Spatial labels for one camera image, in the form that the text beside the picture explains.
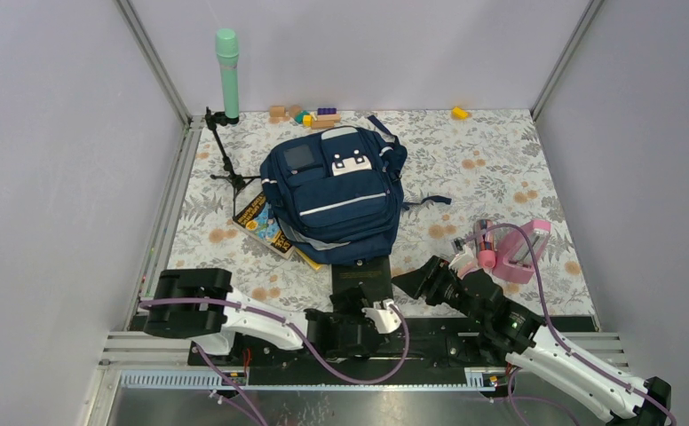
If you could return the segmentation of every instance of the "pink bottle cap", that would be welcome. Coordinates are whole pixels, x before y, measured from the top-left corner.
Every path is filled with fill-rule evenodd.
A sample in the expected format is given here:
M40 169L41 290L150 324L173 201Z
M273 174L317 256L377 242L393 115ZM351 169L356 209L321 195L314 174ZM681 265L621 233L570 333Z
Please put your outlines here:
M494 269L494 266L496 266L496 253L493 250L481 250L478 253L478 264L484 269Z

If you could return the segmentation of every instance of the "book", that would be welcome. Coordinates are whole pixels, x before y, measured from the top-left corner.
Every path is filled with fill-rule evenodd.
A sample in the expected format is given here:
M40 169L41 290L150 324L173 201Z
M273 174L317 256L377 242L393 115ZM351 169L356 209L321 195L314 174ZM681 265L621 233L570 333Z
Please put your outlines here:
M262 242L279 256L289 259L295 252L294 246L281 231L273 218L272 206L261 192L245 209L232 218L235 225L254 239Z
M313 261L313 259L311 259L305 253L300 251L300 248L295 248L295 251L300 255L300 258L303 259L308 264L308 266L313 268L314 271L320 270L320 268L323 266L322 264L315 263Z

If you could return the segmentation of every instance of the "floral tablecloth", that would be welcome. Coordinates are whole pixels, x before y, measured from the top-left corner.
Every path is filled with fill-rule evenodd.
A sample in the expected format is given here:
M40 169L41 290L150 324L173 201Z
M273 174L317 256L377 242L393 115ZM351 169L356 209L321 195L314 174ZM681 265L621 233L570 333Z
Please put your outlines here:
M341 112L342 124L374 129L370 111ZM403 173L406 201L445 195L450 206L430 202L404 212L394 244L392 275L420 267L431 255L451 258L450 241L471 231L478 218L523 225L532 218L552 223L541 261L546 302L553 314L590 315L593 304L574 253L562 208L527 110L471 111L464 121L448 111L379 111L378 118L400 136L409 156ZM267 113L241 115L240 124L219 128L238 172L255 175L269 150L309 130L294 121L269 123ZM285 260L238 231L230 219L232 188L209 178L222 170L219 149L203 130L195 156L170 268L221 267L232 285L257 300L288 310L331 310L328 266L314 271L297 255ZM238 211L260 192L258 182L238 198ZM535 280L525 285L498 280L504 293L540 312ZM395 299L409 316L456 315L446 305L430 307L395 288Z

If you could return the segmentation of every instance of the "pink container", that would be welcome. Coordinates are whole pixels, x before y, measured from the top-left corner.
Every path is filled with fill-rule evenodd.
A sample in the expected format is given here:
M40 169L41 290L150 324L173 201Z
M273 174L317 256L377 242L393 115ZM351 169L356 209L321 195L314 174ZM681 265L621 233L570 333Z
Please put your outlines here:
M496 245L496 267L492 273L505 281L527 284L535 274L532 256L535 260L541 258L551 236L551 222L533 219L521 228L533 243L533 253L530 253L522 234L512 229Z

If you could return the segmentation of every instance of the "yellow block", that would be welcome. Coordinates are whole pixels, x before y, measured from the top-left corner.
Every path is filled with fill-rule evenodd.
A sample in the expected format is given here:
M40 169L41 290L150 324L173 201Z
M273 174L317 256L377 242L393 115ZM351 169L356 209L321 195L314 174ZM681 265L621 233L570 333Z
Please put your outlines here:
M459 106L455 106L455 108L452 110L452 116L458 120L464 120L470 115Z

